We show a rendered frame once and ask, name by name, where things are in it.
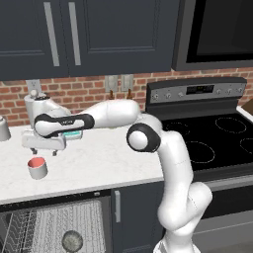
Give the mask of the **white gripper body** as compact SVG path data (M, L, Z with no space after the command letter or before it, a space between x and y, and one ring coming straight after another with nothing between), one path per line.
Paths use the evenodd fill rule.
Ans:
M63 150L66 147L66 139L61 134L57 137L44 138L27 129L22 133L22 145L30 149Z

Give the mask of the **white cup with red inside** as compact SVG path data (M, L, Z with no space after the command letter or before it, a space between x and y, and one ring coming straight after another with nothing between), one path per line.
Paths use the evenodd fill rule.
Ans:
M47 175L46 162L42 157L33 157L28 162L30 175L35 180L40 180Z

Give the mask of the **open dishwasher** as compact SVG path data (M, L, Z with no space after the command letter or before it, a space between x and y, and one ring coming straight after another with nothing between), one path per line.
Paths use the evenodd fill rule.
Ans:
M77 253L112 253L107 191L0 205L0 253L67 253L61 240L75 230Z

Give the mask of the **dark lower cupboard door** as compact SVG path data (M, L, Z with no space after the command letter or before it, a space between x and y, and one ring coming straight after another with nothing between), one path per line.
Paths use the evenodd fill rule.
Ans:
M157 217L163 182L111 190L113 253L153 253L164 234ZM115 191L121 192L121 222L116 222Z

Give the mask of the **dark cupboard door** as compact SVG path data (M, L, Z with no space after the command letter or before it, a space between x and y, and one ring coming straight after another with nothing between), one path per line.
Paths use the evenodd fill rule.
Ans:
M43 2L50 2L59 66L52 63ZM60 0L0 0L0 81L68 76Z
M111 190L113 253L153 253L164 234L157 217L163 182ZM115 191L121 192L121 222L116 222Z
M81 65L76 66L68 3L74 2ZM171 69L180 0L60 0L69 74Z

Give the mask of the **grey round jar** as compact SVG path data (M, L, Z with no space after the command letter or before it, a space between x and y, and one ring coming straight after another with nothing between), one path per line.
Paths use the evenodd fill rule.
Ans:
M0 141L6 141L11 138L11 133L6 120L0 116Z

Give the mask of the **grey round disc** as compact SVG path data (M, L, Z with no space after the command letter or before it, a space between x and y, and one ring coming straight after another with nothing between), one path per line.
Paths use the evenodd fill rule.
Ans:
M83 247L83 238L77 231L69 230L64 233L61 244L67 253L77 253Z

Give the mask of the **black and silver stove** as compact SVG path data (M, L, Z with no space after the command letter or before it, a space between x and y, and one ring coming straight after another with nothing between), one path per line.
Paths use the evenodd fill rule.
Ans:
M246 84L203 77L147 85L145 111L182 134L194 180L212 191L193 235L202 253L253 253L253 122L236 111Z

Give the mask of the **brown wooden board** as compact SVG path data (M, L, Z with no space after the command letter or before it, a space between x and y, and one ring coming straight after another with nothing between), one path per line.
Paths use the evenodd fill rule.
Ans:
M248 101L242 106L242 109L253 116L253 99Z

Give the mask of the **black microwave oven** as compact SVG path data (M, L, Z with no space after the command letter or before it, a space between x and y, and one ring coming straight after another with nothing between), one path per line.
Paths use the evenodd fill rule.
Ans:
M253 67L253 0L181 0L172 68Z

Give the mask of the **white wall socket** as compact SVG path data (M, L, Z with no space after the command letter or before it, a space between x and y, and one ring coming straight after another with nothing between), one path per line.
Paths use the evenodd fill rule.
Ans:
M26 81L28 86L28 92L37 90L39 93L42 91L42 85L39 79L31 79Z

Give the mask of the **grey wall socket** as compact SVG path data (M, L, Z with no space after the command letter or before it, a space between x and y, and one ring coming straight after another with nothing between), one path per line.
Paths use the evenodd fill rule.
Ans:
M111 91L118 91L118 76L117 75L107 75L105 77L105 89L107 93Z
M123 92L127 92L128 90L132 89L133 84L133 75L126 74L121 77L121 90Z

